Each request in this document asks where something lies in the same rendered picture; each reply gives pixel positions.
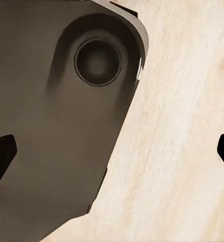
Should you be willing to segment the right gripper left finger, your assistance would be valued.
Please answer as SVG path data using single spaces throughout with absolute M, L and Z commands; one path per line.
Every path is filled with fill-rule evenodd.
M 0 180 L 17 154 L 17 145 L 14 136 L 0 137 Z

